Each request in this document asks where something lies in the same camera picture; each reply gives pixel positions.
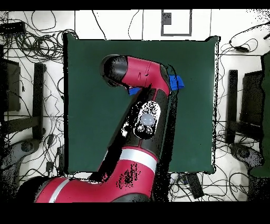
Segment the black cable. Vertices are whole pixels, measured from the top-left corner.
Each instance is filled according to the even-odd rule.
[[[52,13],[52,15],[53,15],[53,18],[54,18],[54,25],[53,25],[53,27],[46,28],[46,29],[42,29],[42,30],[39,30],[38,28],[36,28],[36,26],[35,26],[34,23],[33,23],[33,15],[34,15],[35,12],[36,12],[36,11],[33,11],[32,15],[31,15],[31,21],[32,21],[32,24],[33,24],[33,26],[35,27],[36,31],[46,31],[46,30],[51,30],[51,29],[53,29],[53,28],[56,27],[56,18],[55,18],[55,15],[53,14],[53,11],[51,11],[51,13]]]
[[[259,26],[269,25],[269,24],[270,24],[270,21],[268,21],[267,23],[263,23],[263,24],[259,24],[259,25],[252,26],[251,28],[248,28],[247,30],[241,31],[241,32],[235,34],[235,35],[229,40],[229,44],[232,46],[232,48],[236,48],[235,46],[232,45],[232,39],[233,39],[234,37],[236,37],[237,35],[239,35],[239,34],[241,34],[241,33],[244,33],[244,32],[247,32],[247,31],[249,31],[249,30],[252,30],[252,29],[254,29],[254,28],[257,28],[257,27],[259,27]]]
[[[23,100],[23,98],[22,98],[21,96],[19,96],[18,94],[16,94],[15,92],[12,92],[11,90],[8,90],[8,92],[11,92],[12,94],[18,96],[18,97],[23,101],[23,103],[24,103],[24,105],[25,105],[25,107],[26,107],[26,110],[27,110],[27,112],[28,112],[30,118],[32,118],[32,116],[31,116],[31,114],[30,114],[30,112],[29,112],[29,110],[28,110],[28,107],[27,107],[25,101]]]
[[[106,36],[105,36],[105,33],[104,33],[104,31],[101,29],[101,27],[100,27],[100,25],[99,25],[99,22],[98,22],[98,20],[97,20],[97,17],[96,17],[95,14],[94,14],[94,10],[92,10],[92,13],[93,13],[93,15],[94,15],[94,17],[95,17],[95,21],[96,21],[97,25],[99,26],[99,29],[101,30],[101,32],[102,32],[103,35],[104,35],[104,39],[107,40],[107,39],[106,39]]]
[[[59,83],[60,83],[60,81],[61,81],[63,78],[64,78],[64,77],[62,77],[61,79],[59,79],[59,81],[58,81],[58,83],[57,83],[57,90],[58,90],[58,92],[60,92],[61,94],[64,94],[64,93],[60,91],[60,89],[59,89]]]
[[[135,15],[132,17],[131,21],[130,21],[130,24],[129,24],[129,29],[130,29],[130,26],[131,26],[131,23],[133,21],[133,18],[137,15],[137,13],[139,12],[140,10],[138,10]]]
[[[244,173],[236,172],[236,173],[233,173],[233,174],[229,177],[229,188],[230,188],[230,192],[231,192],[232,196],[235,198],[235,200],[236,200],[236,201],[239,201],[239,200],[235,197],[235,195],[233,194],[232,184],[231,184],[231,182],[230,182],[230,179],[231,179],[234,175],[236,175],[236,174],[241,174],[241,175],[245,176],[246,178],[248,178],[248,176],[247,176],[246,174],[244,174]]]

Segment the green mat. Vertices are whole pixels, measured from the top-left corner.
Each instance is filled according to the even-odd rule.
[[[213,173],[213,96],[219,37],[206,41],[105,41],[76,40],[68,34],[67,39],[69,140],[65,167],[69,173],[98,169],[131,101],[123,87],[109,87],[99,74],[100,63],[108,54],[130,55],[175,68],[185,88],[178,95],[169,171]]]

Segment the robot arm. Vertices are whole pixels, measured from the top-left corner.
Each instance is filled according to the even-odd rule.
[[[170,82],[166,69],[152,61],[109,55],[101,76],[110,86],[140,87],[108,146],[99,171],[89,183],[76,179],[39,178],[34,202],[148,201],[165,128]],[[18,198],[26,198],[22,190]]]

